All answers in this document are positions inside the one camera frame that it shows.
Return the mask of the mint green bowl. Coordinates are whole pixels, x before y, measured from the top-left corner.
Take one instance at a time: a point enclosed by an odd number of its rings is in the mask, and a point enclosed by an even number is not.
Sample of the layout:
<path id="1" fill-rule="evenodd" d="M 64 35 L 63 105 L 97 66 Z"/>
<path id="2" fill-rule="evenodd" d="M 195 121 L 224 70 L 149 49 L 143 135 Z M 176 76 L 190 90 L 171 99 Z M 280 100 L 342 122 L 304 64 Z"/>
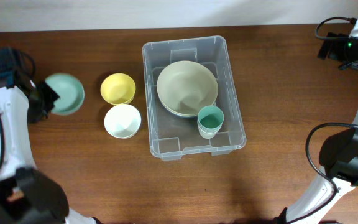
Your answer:
<path id="1" fill-rule="evenodd" d="M 79 79 L 68 73 L 55 73 L 47 77 L 45 82 L 59 96 L 53 103 L 51 114 L 68 116 L 81 108 L 85 90 Z"/>

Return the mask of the white bowl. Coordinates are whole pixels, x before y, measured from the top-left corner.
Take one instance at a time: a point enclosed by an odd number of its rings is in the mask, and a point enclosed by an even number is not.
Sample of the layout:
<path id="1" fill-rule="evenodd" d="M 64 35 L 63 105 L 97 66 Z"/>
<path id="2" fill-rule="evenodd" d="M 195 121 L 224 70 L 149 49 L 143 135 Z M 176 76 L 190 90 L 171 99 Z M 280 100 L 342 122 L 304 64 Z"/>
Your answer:
<path id="1" fill-rule="evenodd" d="M 104 128 L 115 138 L 128 139 L 138 132 L 141 121 L 140 112 L 134 106 L 116 105 L 106 113 Z"/>

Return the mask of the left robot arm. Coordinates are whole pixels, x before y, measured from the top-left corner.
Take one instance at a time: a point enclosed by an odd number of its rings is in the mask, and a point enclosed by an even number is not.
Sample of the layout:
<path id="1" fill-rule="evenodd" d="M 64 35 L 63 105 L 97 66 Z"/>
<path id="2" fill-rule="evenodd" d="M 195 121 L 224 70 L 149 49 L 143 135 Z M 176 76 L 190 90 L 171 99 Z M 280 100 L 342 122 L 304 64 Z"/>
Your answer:
<path id="1" fill-rule="evenodd" d="M 28 54 L 0 49 L 0 223 L 97 224 L 70 208 L 63 189 L 37 169 L 29 140 L 30 123 L 80 109 L 83 85 L 65 73 L 34 83 L 28 63 Z"/>

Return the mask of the yellow bowl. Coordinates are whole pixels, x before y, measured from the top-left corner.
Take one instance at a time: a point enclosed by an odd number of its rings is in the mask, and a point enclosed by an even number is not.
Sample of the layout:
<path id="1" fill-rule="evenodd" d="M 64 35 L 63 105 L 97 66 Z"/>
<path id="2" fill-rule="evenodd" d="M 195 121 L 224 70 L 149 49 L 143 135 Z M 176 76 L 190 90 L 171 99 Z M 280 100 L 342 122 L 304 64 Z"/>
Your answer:
<path id="1" fill-rule="evenodd" d="M 112 104 L 129 104 L 135 97 L 135 81 L 125 73 L 114 73 L 106 77 L 100 87 L 102 98 Z"/>

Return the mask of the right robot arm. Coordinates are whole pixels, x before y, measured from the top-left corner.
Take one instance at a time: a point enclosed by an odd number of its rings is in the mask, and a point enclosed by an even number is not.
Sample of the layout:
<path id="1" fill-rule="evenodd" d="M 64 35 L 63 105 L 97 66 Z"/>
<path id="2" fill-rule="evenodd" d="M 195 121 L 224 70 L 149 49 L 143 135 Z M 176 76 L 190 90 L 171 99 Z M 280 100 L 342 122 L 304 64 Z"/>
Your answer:
<path id="1" fill-rule="evenodd" d="M 348 17 L 346 21 L 354 26 L 350 34 L 316 36 L 323 41 L 318 58 L 340 62 L 340 70 L 358 70 L 358 18 Z M 342 131 L 323 142 L 319 163 L 315 164 L 310 156 L 311 137 L 328 127 Z M 299 200 L 274 218 L 274 223 L 322 223 L 330 209 L 358 187 L 358 110 L 351 124 L 324 123 L 313 128 L 306 138 L 305 153 L 317 176 Z"/>

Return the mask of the cream cup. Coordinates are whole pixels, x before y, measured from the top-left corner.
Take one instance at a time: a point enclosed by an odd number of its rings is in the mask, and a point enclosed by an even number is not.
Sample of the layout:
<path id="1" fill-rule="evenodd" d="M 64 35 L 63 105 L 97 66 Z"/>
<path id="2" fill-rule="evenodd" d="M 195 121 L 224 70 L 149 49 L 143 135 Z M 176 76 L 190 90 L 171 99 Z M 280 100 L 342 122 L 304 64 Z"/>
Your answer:
<path id="1" fill-rule="evenodd" d="M 217 135 L 217 133 L 218 133 L 217 131 L 209 133 L 209 132 L 205 132 L 203 130 L 199 130 L 200 136 L 205 139 L 211 139 L 211 138 L 215 137 L 215 135 Z"/>

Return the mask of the grey cup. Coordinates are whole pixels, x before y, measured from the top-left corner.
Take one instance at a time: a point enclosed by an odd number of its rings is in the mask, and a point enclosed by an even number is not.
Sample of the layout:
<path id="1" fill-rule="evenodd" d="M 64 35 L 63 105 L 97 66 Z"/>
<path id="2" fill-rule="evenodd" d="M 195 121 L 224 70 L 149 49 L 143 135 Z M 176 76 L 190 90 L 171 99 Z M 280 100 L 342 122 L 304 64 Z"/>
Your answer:
<path id="1" fill-rule="evenodd" d="M 204 133 L 217 133 L 222 128 L 221 125 L 215 127 L 215 128 L 207 128 L 201 124 L 198 125 L 198 129 Z"/>

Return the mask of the cream plate front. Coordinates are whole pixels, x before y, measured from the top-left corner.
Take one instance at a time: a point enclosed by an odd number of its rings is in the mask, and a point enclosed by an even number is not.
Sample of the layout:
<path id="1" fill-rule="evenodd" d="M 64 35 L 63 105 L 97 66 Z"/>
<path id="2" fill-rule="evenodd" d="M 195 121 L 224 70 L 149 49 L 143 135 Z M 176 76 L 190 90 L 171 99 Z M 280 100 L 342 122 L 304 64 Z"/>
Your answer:
<path id="1" fill-rule="evenodd" d="M 175 109 L 170 108 L 166 104 L 162 102 L 163 107 L 174 114 L 175 116 L 179 116 L 182 118 L 193 118 L 198 115 L 198 112 L 201 110 L 201 108 L 205 106 L 216 106 L 216 101 L 212 102 L 211 104 L 207 103 L 185 103 L 184 101 L 180 102 Z"/>

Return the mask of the beige plate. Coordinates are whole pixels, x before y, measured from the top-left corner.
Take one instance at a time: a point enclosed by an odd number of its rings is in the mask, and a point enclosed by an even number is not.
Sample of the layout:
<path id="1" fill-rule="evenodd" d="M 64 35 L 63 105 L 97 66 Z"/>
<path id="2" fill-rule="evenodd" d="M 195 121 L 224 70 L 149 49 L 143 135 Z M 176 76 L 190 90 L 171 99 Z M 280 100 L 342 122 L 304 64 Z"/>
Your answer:
<path id="1" fill-rule="evenodd" d="M 213 73 L 204 65 L 188 60 L 168 65 L 157 78 L 159 100 L 173 109 L 182 101 L 211 104 L 218 92 Z"/>

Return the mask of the mint green cup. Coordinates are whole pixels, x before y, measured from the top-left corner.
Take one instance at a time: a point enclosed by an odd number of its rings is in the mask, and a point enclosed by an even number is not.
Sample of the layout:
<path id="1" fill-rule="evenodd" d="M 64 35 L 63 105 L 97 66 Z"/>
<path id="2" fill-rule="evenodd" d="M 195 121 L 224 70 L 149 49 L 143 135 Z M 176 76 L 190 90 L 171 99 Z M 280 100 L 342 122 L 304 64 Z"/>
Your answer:
<path id="1" fill-rule="evenodd" d="M 199 111 L 197 120 L 202 128 L 219 129 L 224 122 L 224 113 L 217 106 L 205 106 Z"/>

